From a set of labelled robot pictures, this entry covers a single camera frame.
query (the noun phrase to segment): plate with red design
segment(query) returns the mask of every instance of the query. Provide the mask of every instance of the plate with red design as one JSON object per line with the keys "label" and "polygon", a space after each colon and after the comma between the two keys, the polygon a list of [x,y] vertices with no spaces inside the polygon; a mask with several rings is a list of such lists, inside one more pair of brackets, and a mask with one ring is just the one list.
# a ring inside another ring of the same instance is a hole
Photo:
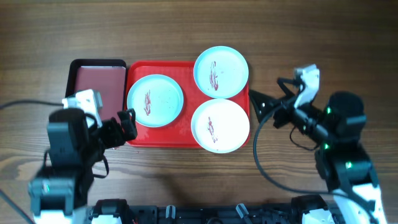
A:
{"label": "plate with red design", "polygon": [[237,95],[249,78],[249,67],[235,49],[225,46],[205,50],[195,62],[193,78],[198,88],[212,98]]}
{"label": "plate with red design", "polygon": [[240,148],[249,136],[246,112],[233,101],[214,99],[204,102],[194,112],[191,130],[196,142],[214,153],[228,153]]}
{"label": "plate with red design", "polygon": [[182,110],[184,102],[180,85],[159,74],[139,79],[127,94],[127,108],[136,111],[136,121],[150,128],[171,123]]}

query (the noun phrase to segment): red tray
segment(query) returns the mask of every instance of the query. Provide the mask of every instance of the red tray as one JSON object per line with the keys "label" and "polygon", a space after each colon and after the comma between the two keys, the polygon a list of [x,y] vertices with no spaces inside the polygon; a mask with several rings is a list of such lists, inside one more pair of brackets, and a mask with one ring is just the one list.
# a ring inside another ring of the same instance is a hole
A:
{"label": "red tray", "polygon": [[[206,96],[197,87],[193,79],[193,66],[195,62],[178,61],[137,61],[132,64],[126,83],[126,98],[132,84],[138,79],[152,74],[162,74],[173,78],[181,87],[184,94],[184,106],[179,116],[170,124],[160,128],[148,128],[137,123],[138,137],[128,141],[136,147],[190,147],[200,148],[191,132],[191,119],[193,112],[204,102],[212,98]],[[230,98],[243,108],[249,116],[249,87],[246,85],[236,96]]]}

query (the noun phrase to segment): wire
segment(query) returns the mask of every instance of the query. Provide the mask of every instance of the wire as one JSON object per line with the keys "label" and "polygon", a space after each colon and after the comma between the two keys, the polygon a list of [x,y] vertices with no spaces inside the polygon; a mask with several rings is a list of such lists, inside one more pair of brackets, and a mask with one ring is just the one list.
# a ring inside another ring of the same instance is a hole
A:
{"label": "wire", "polygon": [[293,127],[293,129],[292,129],[292,131],[290,132],[290,135],[289,135],[290,141],[291,141],[293,144],[295,144],[297,147],[300,147],[300,148],[305,149],[305,150],[308,150],[308,151],[314,151],[314,150],[316,150],[316,149],[319,148],[319,144],[317,144],[314,148],[310,149],[310,148],[308,148],[308,147],[302,146],[302,145],[300,145],[299,143],[296,143],[295,141],[293,141],[293,139],[292,139],[292,134],[293,134],[293,132],[294,132],[295,129],[296,129],[296,126]]}
{"label": "wire", "polygon": [[42,170],[44,170],[44,169],[45,169],[45,163],[47,162],[47,155],[49,154],[49,151],[50,151],[50,149],[47,149],[47,150],[44,152],[44,158],[43,158]]}
{"label": "wire", "polygon": [[7,202],[7,204],[14,209],[27,223],[29,224],[34,224],[33,220],[30,219],[28,215],[20,208],[18,205],[16,205],[1,189],[0,189],[0,195],[1,198],[4,199],[4,201]]}
{"label": "wire", "polygon": [[3,105],[0,105],[0,110],[7,108],[9,106],[14,106],[14,105],[19,105],[19,104],[40,104],[40,105],[47,105],[47,106],[63,106],[62,103],[52,103],[52,102],[47,102],[47,101],[42,101],[42,100],[16,100],[16,101],[11,101],[8,103],[5,103]]}
{"label": "wire", "polygon": [[[352,200],[351,198],[349,198],[347,195],[343,195],[343,194],[336,194],[336,193],[329,193],[327,191],[319,191],[319,190],[301,190],[301,189],[293,189],[291,187],[287,187],[284,186],[282,184],[280,184],[279,182],[277,182],[276,180],[274,180],[271,176],[269,176],[265,170],[262,168],[258,155],[257,155],[257,139],[259,137],[260,134],[260,130],[263,127],[263,125],[268,121],[268,119],[279,109],[281,109],[283,106],[280,105],[276,108],[274,108],[272,111],[270,111],[260,122],[259,127],[257,128],[256,134],[254,135],[254,140],[253,140],[253,156],[254,156],[254,161],[256,162],[256,166],[258,168],[258,170],[260,171],[261,175],[263,177],[265,177],[269,182],[271,182],[272,184],[274,184],[276,187],[282,189],[282,190],[286,190],[286,191],[290,191],[293,193],[297,193],[297,194],[318,194],[318,195],[332,195],[332,196],[339,196],[339,197],[343,197],[343,198],[347,198],[349,200]],[[373,214],[368,210],[365,209],[365,212],[369,215],[369,218],[371,219],[371,222],[374,223],[378,223],[378,221],[375,219],[375,217],[373,216]]]}

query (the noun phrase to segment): black cable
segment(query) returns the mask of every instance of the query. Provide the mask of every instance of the black cable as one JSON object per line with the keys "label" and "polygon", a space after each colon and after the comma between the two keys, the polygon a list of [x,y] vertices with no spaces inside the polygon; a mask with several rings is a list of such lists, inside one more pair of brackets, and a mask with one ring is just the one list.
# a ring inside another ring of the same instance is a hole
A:
{"label": "black cable", "polygon": [[[254,140],[253,140],[253,156],[254,156],[254,161],[256,162],[256,166],[257,166],[258,170],[260,171],[261,175],[262,175],[263,177],[265,177],[269,182],[271,182],[271,183],[274,184],[276,187],[278,187],[278,188],[280,188],[280,189],[282,189],[282,190],[290,191],[290,192],[297,193],[297,194],[318,194],[318,195],[339,196],[339,197],[343,197],[343,198],[347,198],[347,199],[349,199],[349,200],[352,200],[351,198],[349,198],[348,196],[343,195],[343,194],[329,193],[329,192],[327,192],[327,191],[319,191],[319,190],[300,190],[300,189],[293,189],[293,188],[290,188],[290,187],[286,187],[286,186],[284,186],[284,185],[278,183],[276,180],[274,180],[271,176],[269,176],[269,175],[265,172],[265,170],[264,170],[264,169],[262,168],[262,166],[260,165],[260,161],[259,161],[259,158],[258,158],[258,155],[257,155],[257,139],[258,139],[258,137],[259,137],[260,130],[261,130],[261,128],[263,127],[263,125],[268,121],[268,119],[269,119],[276,111],[278,111],[278,110],[281,109],[282,107],[283,107],[283,106],[280,105],[280,106],[274,108],[272,111],[270,111],[270,112],[262,119],[262,121],[260,122],[259,127],[257,128],[256,134],[254,135]],[[369,218],[371,219],[371,222],[377,224],[377,223],[378,223],[378,220],[375,219],[375,217],[372,215],[372,213],[371,213],[368,209],[365,209],[365,208],[363,208],[363,209],[364,209],[365,212],[369,215]]]}
{"label": "black cable", "polygon": [[18,207],[18,205],[16,205],[1,189],[0,195],[1,198],[3,198],[3,200],[7,202],[7,204],[13,208],[14,211],[16,211],[27,223],[34,224],[33,220],[31,220],[30,217],[26,215],[26,213],[20,207]]}
{"label": "black cable", "polygon": [[103,179],[103,178],[107,177],[108,174],[109,174],[109,164],[108,164],[108,160],[106,159],[105,156],[103,156],[102,160],[104,161],[105,170],[106,170],[106,175],[94,174],[94,177],[100,178],[100,179]]}
{"label": "black cable", "polygon": [[50,149],[47,149],[47,150],[44,152],[44,158],[43,158],[42,170],[44,170],[44,169],[45,169],[45,163],[47,162],[47,155],[49,154],[49,150],[50,150]]}
{"label": "black cable", "polygon": [[292,131],[290,132],[290,135],[289,135],[290,141],[291,141],[293,144],[295,144],[297,147],[300,147],[300,148],[305,149],[305,150],[308,150],[308,151],[314,151],[314,150],[316,150],[316,149],[319,148],[319,146],[320,146],[319,144],[317,144],[314,148],[310,149],[309,147],[305,147],[305,146],[300,145],[299,143],[296,143],[296,142],[293,140],[293,138],[292,138],[292,134],[293,134],[293,132],[294,132],[295,129],[296,129],[296,126],[294,126],[294,127],[292,128]]}
{"label": "black cable", "polygon": [[98,128],[98,122],[97,119],[94,117],[94,115],[89,114],[89,113],[85,113],[85,116],[88,118],[91,118],[94,121],[94,124],[92,124],[89,128],[88,128],[88,132],[92,133],[93,131],[95,131]]}
{"label": "black cable", "polygon": [[47,106],[63,106],[62,103],[52,103],[52,102],[47,102],[47,101],[42,101],[42,100],[16,100],[16,101],[11,101],[8,103],[5,103],[3,105],[0,105],[0,110],[7,108],[9,106],[14,106],[14,105],[19,105],[19,104],[40,104],[40,105],[47,105]]}

